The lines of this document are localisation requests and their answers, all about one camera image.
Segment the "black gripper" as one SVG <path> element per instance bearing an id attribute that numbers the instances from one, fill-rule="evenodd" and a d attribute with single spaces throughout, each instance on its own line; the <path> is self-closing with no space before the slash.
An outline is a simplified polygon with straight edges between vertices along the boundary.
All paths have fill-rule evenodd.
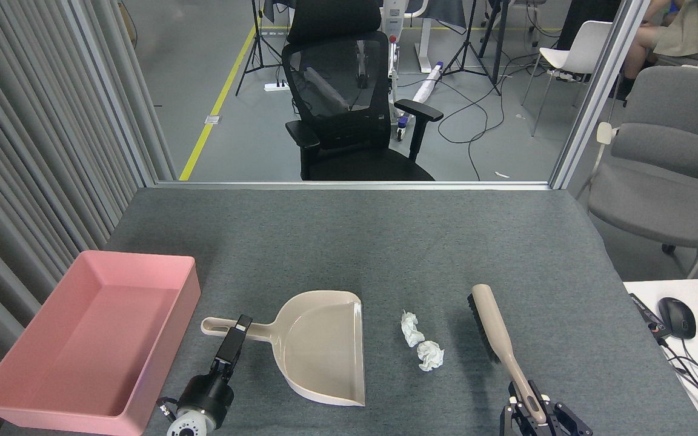
<path id="1" fill-rule="evenodd" d="M 177 418 L 196 412 L 205 417 L 208 428 L 222 427 L 234 400 L 229 377 L 234 373 L 252 321 L 249 315 L 241 315 L 236 321 L 210 317 L 210 334 L 224 339 L 210 366 L 210 374 L 191 378 L 185 387 L 178 400 Z"/>

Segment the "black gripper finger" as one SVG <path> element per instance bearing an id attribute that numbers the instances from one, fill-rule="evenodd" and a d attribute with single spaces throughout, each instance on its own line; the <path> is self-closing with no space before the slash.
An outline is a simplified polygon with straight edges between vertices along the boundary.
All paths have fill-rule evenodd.
<path id="1" fill-rule="evenodd" d="M 516 393 L 516 384 L 511 381 L 508 386 L 510 399 L 500 413 L 501 435 L 534 435 L 534 429 L 529 422 L 529 413 Z"/>
<path id="2" fill-rule="evenodd" d="M 565 403 L 554 402 L 548 395 L 540 395 L 548 427 L 545 435 L 593 435 L 593 430 L 585 424 Z"/>

